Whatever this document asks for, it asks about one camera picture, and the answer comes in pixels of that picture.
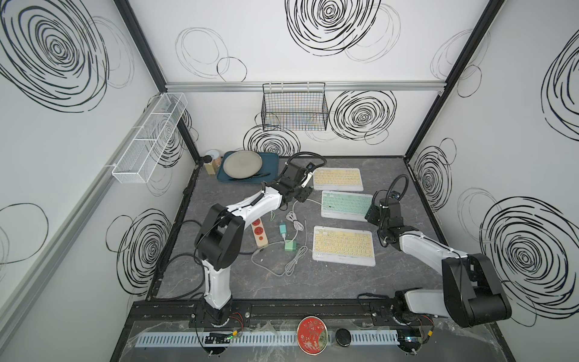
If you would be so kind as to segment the green wireless keyboard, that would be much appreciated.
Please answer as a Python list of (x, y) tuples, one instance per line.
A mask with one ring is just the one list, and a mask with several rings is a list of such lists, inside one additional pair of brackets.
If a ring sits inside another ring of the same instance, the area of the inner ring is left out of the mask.
[(338, 220), (366, 222), (366, 213), (371, 204), (371, 195), (322, 191), (321, 216)]

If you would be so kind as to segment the yellow wireless keyboard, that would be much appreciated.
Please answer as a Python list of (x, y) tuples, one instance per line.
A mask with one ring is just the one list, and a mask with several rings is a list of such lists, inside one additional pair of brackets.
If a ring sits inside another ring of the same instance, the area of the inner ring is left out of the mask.
[(321, 167), (314, 172), (314, 189), (319, 191), (361, 192), (359, 168)]
[(312, 258), (318, 262), (374, 267), (375, 252), (372, 233), (315, 226)]

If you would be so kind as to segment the green usb charger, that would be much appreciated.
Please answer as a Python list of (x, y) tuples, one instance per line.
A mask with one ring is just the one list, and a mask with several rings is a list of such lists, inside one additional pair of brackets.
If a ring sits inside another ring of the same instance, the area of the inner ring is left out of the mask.
[(297, 249), (297, 245), (295, 241), (287, 241), (284, 243), (284, 250), (286, 252), (295, 252)]

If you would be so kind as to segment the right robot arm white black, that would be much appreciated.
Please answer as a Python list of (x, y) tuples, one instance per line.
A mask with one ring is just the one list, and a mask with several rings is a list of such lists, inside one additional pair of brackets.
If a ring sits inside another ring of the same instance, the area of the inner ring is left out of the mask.
[(512, 306), (490, 258), (482, 253), (466, 253), (429, 238), (405, 224), (400, 202), (410, 178), (398, 175), (387, 189), (372, 196), (365, 219), (377, 227), (382, 247), (392, 246), (413, 256), (443, 278), (440, 290), (408, 289), (393, 298), (399, 315), (427, 315), (452, 319), (460, 327), (508, 320)]

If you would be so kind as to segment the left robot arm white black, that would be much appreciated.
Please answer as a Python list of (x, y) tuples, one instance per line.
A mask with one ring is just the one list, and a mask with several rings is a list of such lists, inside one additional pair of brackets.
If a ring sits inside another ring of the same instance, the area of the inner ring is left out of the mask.
[(233, 205), (213, 205), (195, 240), (204, 272), (202, 315), (211, 324), (227, 324), (232, 311), (231, 265), (238, 258), (244, 230), (265, 214), (305, 202), (313, 188), (308, 184), (327, 159), (314, 152), (297, 152), (288, 158), (280, 175), (262, 184), (258, 193)]

